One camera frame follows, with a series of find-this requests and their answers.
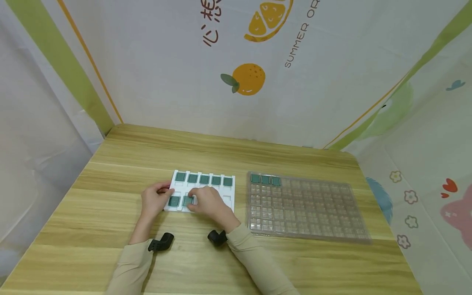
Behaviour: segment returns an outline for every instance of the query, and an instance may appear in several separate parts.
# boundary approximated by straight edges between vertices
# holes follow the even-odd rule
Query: green leaf illustration
[[[225,82],[229,86],[235,86],[237,84],[236,79],[234,79],[232,76],[228,74],[221,74],[220,77],[223,80],[223,82]]]
[[[238,89],[239,89],[239,83],[236,82],[236,84],[233,86],[233,88],[231,89],[231,91],[232,91],[233,93],[236,93],[236,92],[238,91]]]

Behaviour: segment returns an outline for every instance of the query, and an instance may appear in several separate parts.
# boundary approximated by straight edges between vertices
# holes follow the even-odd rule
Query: forearm
[[[155,217],[146,217],[141,215],[135,225],[135,229],[131,235],[131,238],[129,238],[128,245],[147,241],[149,239],[149,236],[151,235],[151,229],[154,220]]]
[[[152,252],[148,251],[148,247],[153,222],[154,219],[139,218],[128,245],[121,253],[107,295],[141,294],[152,261]]]
[[[229,247],[264,295],[299,294],[270,254],[244,225],[226,235]]]

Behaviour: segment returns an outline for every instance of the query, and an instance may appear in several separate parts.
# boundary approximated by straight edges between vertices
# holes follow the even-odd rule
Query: pink cartoon character
[[[444,220],[457,228],[462,240],[472,250],[472,185],[465,191],[462,200],[454,201],[441,208]]]

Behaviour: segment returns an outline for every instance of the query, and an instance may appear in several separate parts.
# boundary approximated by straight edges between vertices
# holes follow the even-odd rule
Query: orange stripe
[[[356,121],[354,121],[351,125],[349,125],[348,128],[344,129],[343,131],[341,131],[340,134],[338,134],[338,136],[336,136],[332,141],[330,141],[327,145],[324,146],[323,149],[326,149],[326,147],[330,144],[333,143],[333,141],[337,140],[344,132],[346,132],[347,130],[349,130],[349,128],[351,128],[352,126],[354,126],[357,122],[359,122],[359,120],[361,120],[365,115],[367,115],[373,108],[375,108],[376,105],[378,105],[382,100],[384,100],[384,98],[386,98],[394,89],[395,87],[400,84],[400,82],[406,77],[408,73],[405,74],[405,76],[403,76],[403,78],[400,79],[400,81],[398,81],[384,96],[382,96],[374,105],[372,105],[367,111],[365,111],[359,118],[357,118]]]
[[[105,82],[101,78],[101,75],[100,75],[100,72],[98,71],[97,65],[95,65],[95,62],[92,58],[92,55],[90,54],[90,51],[88,50],[87,45],[85,44],[84,39],[82,38],[82,35],[79,32],[79,29],[77,28],[74,20],[72,19],[72,16],[70,15],[69,11],[67,10],[67,7],[64,4],[64,1],[63,0],[57,0],[57,2],[59,4],[59,6],[62,8],[62,11],[66,15],[67,20],[69,21],[70,25],[72,26],[72,29],[76,33],[76,36],[79,39],[80,44],[82,45],[82,48],[84,49],[85,53],[87,54],[88,59],[89,59],[90,63],[92,64],[92,67],[95,70],[95,73],[97,74],[98,79],[100,80],[100,84],[102,85],[103,89],[105,90],[105,93],[108,97],[108,100],[110,101],[111,106],[113,107],[113,109],[115,110],[116,115],[118,116],[119,121],[121,123],[123,123],[123,119],[121,118],[121,116],[118,112],[118,109],[117,109],[115,103],[113,102],[113,100],[111,99],[111,96],[110,96],[110,93],[108,92],[107,87],[105,86]]]

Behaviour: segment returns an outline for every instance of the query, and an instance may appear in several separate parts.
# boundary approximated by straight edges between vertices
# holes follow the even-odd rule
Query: hand
[[[187,205],[190,211],[207,215],[219,223],[226,233],[230,233],[241,224],[231,208],[223,202],[218,191],[213,187],[193,188],[188,192],[188,196],[195,196],[198,202],[197,205]]]
[[[150,185],[141,193],[141,218],[154,220],[164,210],[174,189],[169,189],[170,180]]]

